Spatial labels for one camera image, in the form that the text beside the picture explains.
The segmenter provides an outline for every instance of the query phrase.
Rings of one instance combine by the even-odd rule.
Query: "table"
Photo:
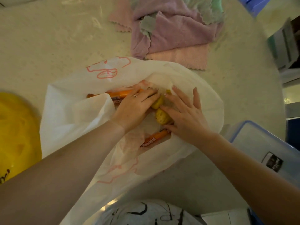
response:
[[[41,114],[47,84],[113,56],[130,56],[130,34],[107,21],[115,0],[40,0],[0,10],[0,90],[28,100]],[[284,139],[279,75],[261,26],[237,0],[223,0],[225,27],[197,71],[220,95],[225,124],[250,119]],[[197,151],[126,193],[159,198],[202,214],[246,207],[225,176]]]

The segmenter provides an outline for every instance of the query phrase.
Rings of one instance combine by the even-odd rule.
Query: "forearm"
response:
[[[221,170],[265,224],[296,224],[300,191],[271,169],[215,136],[201,151]]]
[[[4,224],[59,224],[123,135],[109,121],[4,183]]]

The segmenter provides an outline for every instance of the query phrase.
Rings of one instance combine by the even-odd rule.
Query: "peach cloth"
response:
[[[133,12],[128,0],[118,0],[109,21],[116,23],[115,29],[120,32],[131,32]],[[162,60],[179,63],[186,68],[205,70],[207,68],[209,44],[174,48],[167,51],[147,54],[148,60]]]

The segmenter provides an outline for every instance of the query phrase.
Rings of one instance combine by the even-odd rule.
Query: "yellow plastic object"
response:
[[[0,92],[0,184],[41,159],[39,118],[20,97]]]
[[[153,109],[155,109],[155,110],[157,110],[159,107],[160,107],[160,105],[163,105],[163,101],[164,101],[164,98],[163,98],[164,96],[163,95],[161,95],[153,104],[152,104],[152,108]]]
[[[172,120],[172,118],[160,108],[157,109],[155,118],[160,125],[166,125]]]

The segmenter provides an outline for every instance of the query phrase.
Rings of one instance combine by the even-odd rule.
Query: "purple cloth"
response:
[[[140,31],[140,18],[158,12],[151,39]],[[190,10],[182,0],[140,0],[133,10],[131,54],[143,59],[148,53],[210,43],[223,23],[205,25],[198,10]]]

